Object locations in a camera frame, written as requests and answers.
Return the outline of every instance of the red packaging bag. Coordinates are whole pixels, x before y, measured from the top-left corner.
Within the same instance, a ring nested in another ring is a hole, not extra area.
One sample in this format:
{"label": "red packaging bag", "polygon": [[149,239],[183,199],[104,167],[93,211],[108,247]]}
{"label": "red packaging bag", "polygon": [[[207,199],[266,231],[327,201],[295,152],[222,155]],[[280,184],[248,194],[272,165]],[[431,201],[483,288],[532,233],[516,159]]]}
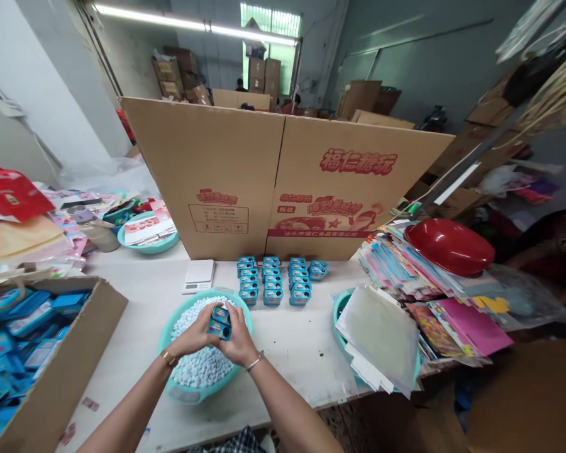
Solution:
{"label": "red packaging bag", "polygon": [[0,167],[0,220],[24,222],[53,209],[25,175]]}

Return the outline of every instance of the digital kitchen scale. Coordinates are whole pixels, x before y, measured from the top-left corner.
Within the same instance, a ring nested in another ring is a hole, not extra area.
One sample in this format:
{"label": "digital kitchen scale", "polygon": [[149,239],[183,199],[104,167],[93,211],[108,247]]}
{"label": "digital kitchen scale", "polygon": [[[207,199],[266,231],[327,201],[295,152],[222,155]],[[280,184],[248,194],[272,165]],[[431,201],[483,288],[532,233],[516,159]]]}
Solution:
{"label": "digital kitchen scale", "polygon": [[212,287],[214,278],[214,260],[193,260],[189,263],[187,275],[184,278],[182,294],[196,294],[207,291]]}

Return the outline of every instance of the plastic bottle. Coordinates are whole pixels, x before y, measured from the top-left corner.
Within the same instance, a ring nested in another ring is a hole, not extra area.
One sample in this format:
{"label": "plastic bottle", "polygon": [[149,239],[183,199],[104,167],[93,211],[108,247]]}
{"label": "plastic bottle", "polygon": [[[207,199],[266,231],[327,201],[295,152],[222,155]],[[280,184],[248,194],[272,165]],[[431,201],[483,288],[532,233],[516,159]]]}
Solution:
{"label": "plastic bottle", "polygon": [[119,248],[118,239],[110,228],[115,227],[112,223],[97,218],[91,210],[84,206],[73,206],[67,213],[80,227],[84,233],[101,252],[112,252]]}

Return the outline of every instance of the hand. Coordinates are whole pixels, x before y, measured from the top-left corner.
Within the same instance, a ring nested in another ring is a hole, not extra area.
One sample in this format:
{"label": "hand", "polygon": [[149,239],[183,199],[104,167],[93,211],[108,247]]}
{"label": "hand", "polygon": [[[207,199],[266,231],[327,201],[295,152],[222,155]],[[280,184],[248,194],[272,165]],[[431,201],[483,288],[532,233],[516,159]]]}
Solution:
{"label": "hand", "polygon": [[205,306],[195,322],[166,348],[168,352],[180,358],[183,355],[193,354],[207,345],[218,346],[220,338],[208,333],[208,325],[214,307],[221,305],[222,303],[216,302]]}
{"label": "hand", "polygon": [[228,313],[231,316],[231,326],[233,333],[229,341],[221,341],[216,347],[232,363],[247,368],[253,361],[258,359],[258,350],[254,346],[250,332],[245,325],[243,309],[226,304]]}

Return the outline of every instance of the white table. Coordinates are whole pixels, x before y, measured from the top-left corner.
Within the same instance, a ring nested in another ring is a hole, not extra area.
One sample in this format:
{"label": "white table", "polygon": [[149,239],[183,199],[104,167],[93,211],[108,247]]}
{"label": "white table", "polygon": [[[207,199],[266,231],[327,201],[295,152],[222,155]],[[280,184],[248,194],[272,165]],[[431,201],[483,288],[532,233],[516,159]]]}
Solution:
{"label": "white table", "polygon": [[[86,272],[107,279],[130,303],[82,397],[97,402],[99,409],[77,407],[70,422],[75,423],[76,434],[67,446],[59,445],[58,453],[75,451],[157,356],[166,321],[189,297],[180,293],[188,263],[182,244],[153,257],[122,247],[90,259]],[[313,298],[305,307],[291,306],[287,292],[278,307],[266,307],[259,300],[250,308],[256,346],[315,408],[343,403],[368,391],[357,388],[333,337],[330,294],[369,279],[357,261],[329,265],[329,274],[313,284]],[[214,286],[239,290],[234,262],[216,264]],[[137,451],[178,451],[229,436],[245,425],[269,422],[255,385],[240,372],[230,385],[198,406],[184,406],[164,393],[149,422],[150,432]]]}

